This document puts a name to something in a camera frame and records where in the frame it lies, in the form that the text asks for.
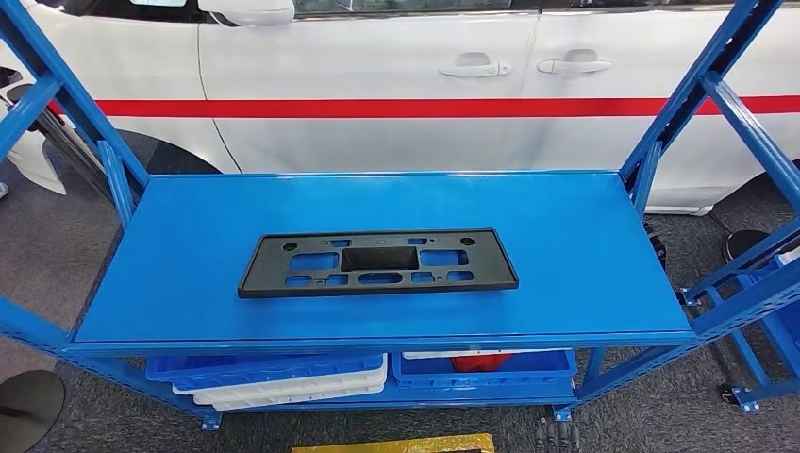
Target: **yellow mat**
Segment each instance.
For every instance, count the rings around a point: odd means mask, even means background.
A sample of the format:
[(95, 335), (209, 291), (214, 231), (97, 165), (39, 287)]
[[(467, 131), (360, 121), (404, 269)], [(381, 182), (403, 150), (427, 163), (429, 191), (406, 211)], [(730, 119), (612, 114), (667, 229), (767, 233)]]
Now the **yellow mat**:
[(456, 451), (494, 453), (492, 435), (468, 434), (369, 444), (300, 446), (292, 449), (292, 453), (447, 453)]

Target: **black round object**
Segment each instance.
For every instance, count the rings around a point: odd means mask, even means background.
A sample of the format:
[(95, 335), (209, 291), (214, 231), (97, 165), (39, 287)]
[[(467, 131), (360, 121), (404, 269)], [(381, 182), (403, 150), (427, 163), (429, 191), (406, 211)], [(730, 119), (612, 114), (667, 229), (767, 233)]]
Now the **black round object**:
[(723, 247), (725, 261), (733, 260), (767, 236), (769, 236), (769, 233), (756, 229), (743, 229), (731, 234), (725, 240), (725, 246)]
[(24, 453), (50, 430), (64, 406), (64, 382), (28, 371), (0, 384), (0, 452)]
[(722, 399), (725, 403), (739, 406), (739, 402), (736, 400), (736, 396), (733, 393), (732, 385), (720, 384), (717, 386), (717, 392), (719, 393), (720, 399)]

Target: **car side mirror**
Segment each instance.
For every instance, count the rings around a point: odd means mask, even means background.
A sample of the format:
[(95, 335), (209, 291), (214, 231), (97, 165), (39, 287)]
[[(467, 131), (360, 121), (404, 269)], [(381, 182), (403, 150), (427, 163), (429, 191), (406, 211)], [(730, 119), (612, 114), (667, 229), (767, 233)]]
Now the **car side mirror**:
[(236, 25), (285, 25), (294, 18), (292, 0), (197, 0), (206, 12), (216, 12)]

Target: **car window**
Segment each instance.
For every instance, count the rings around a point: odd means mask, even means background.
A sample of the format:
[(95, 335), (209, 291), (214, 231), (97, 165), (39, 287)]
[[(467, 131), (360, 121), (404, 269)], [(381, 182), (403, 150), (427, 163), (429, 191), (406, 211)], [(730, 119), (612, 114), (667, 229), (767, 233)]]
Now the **car window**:
[(299, 14), (348, 12), (487, 11), (511, 8), (511, 0), (294, 0)]
[(130, 0), (37, 0), (48, 7), (74, 16), (99, 16), (155, 22), (206, 21), (206, 14), (197, 7), (197, 0), (186, 0), (182, 6), (134, 5)]
[(542, 0), (543, 9), (732, 5), (734, 0)]

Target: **shelf top surface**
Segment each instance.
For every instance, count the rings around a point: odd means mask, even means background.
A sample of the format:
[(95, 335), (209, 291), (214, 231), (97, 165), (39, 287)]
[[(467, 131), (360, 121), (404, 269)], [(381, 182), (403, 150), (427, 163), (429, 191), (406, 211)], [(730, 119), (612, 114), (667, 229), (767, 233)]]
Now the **shelf top surface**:
[[(496, 229), (519, 289), (237, 296), (263, 234), (486, 227)], [(74, 344), (425, 350), (692, 337), (615, 173), (236, 175), (151, 180)]]

